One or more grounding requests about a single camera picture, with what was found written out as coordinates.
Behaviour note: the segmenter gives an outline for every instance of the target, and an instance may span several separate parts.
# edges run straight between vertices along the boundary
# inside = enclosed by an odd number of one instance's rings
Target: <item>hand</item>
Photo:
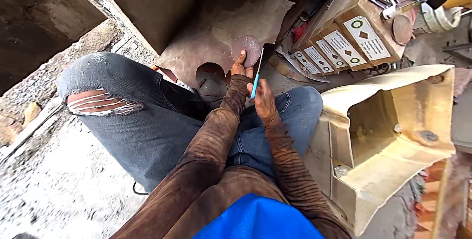
[[[254,68],[248,67],[245,69],[243,66],[243,63],[245,60],[246,60],[246,50],[243,49],[241,50],[241,53],[239,54],[238,59],[233,64],[233,68],[231,68],[231,75],[241,74],[252,79],[252,75],[254,74]]]
[[[253,86],[252,83],[247,84],[249,94],[252,93]],[[259,115],[263,122],[279,115],[279,112],[275,107],[274,94],[265,79],[259,79],[254,104],[256,106],[257,115]]]

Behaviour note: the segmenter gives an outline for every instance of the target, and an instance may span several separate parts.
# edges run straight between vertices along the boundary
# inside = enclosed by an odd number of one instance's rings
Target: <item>blue utility knife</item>
[[[251,99],[256,97],[257,83],[259,82],[259,70],[261,69],[261,64],[263,62],[264,48],[261,51],[261,59],[259,61],[259,67],[257,68],[256,79],[254,79],[254,86],[252,87]]]

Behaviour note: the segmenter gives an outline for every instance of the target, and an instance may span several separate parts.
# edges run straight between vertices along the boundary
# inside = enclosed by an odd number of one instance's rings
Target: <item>leg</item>
[[[315,88],[302,86],[275,98],[275,104],[294,147],[303,156],[323,109],[321,95]],[[236,139],[231,147],[227,165],[247,165],[275,177],[270,145],[255,107],[243,111]]]
[[[72,113],[147,192],[175,167],[210,111],[197,95],[115,53],[82,57],[58,82]]]

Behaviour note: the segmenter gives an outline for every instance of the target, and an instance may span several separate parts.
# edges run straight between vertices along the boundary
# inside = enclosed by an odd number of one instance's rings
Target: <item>brown diamond symbol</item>
[[[367,34],[367,33],[364,32],[364,31],[361,31],[361,33],[359,34],[359,37],[362,37],[362,38],[365,38],[365,39],[369,39],[369,34]]]

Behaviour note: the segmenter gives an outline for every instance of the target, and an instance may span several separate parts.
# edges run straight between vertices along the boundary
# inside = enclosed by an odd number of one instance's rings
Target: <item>blue jeans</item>
[[[115,53],[78,59],[58,79],[60,96],[103,89],[111,96],[140,102],[145,109],[127,115],[80,116],[109,153],[152,192],[175,167],[211,111],[196,94],[170,83],[149,67]],[[303,155],[322,111],[318,91],[303,86],[275,98],[294,146]],[[227,166],[246,165],[275,178],[272,154],[254,106],[243,110]]]

